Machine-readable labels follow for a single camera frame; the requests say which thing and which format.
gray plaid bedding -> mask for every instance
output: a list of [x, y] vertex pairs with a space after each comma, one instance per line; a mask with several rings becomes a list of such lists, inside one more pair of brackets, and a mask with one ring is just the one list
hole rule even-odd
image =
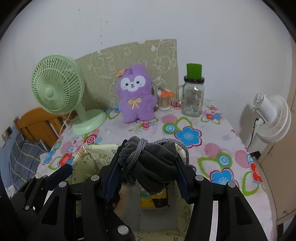
[[45, 152], [41, 145], [27, 142], [18, 134], [10, 153], [10, 174], [16, 191], [36, 174], [40, 155]]

yellow bow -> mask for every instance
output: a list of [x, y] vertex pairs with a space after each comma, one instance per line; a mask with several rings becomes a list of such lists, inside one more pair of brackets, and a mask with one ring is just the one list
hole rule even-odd
[[133, 107], [132, 107], [132, 109], [133, 109], [133, 108], [135, 108], [135, 107], [139, 108], [139, 106], [138, 106], [137, 103], [140, 103], [141, 101], [142, 101], [141, 98], [137, 98], [137, 99], [135, 99], [135, 100], [130, 99], [130, 100], [128, 101], [128, 103], [129, 103], [129, 104], [133, 104]]

electric fan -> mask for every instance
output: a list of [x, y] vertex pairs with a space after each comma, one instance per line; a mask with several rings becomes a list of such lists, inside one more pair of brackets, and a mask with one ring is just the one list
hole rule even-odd
[[82, 105], [84, 80], [78, 64], [62, 55], [43, 58], [35, 68], [32, 77], [35, 99], [49, 113], [63, 115], [76, 109], [78, 116], [73, 120], [74, 134], [83, 135], [104, 123], [104, 111], [85, 111]]
[[285, 99], [280, 95], [267, 98], [258, 93], [252, 100], [252, 106], [261, 116], [257, 123], [260, 140], [275, 143], [283, 139], [291, 125], [291, 111]]

wooden headboard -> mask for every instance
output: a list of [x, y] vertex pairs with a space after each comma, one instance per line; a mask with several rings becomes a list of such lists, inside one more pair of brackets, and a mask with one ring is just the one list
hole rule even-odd
[[[73, 111], [69, 117], [69, 119], [73, 119], [76, 113]], [[41, 107], [32, 109], [25, 113], [20, 120], [15, 119], [13, 122], [18, 129], [18, 131], [27, 139], [32, 142], [42, 140], [45, 144], [47, 144], [50, 148], [53, 147], [58, 137], [55, 131], [59, 134], [63, 120], [66, 118], [62, 115], [53, 115]]]

table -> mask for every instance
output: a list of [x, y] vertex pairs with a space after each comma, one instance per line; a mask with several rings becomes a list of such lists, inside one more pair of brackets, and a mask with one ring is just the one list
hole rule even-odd
[[[94, 132], [77, 136], [69, 127], [60, 136], [37, 170], [37, 177], [50, 175], [60, 166], [72, 164], [82, 145], [120, 144], [136, 135], [149, 142], [164, 138], [181, 140], [189, 150], [189, 163], [196, 166], [197, 174], [211, 182], [226, 184], [233, 181], [240, 188], [257, 215], [268, 240], [273, 240], [271, 209], [264, 184], [256, 165], [241, 139], [211, 101], [205, 101], [198, 118], [184, 116], [181, 105], [173, 102], [168, 111], [157, 110], [151, 121], [123, 123], [119, 109], [105, 110], [107, 120]], [[213, 217], [218, 205], [214, 204]]]

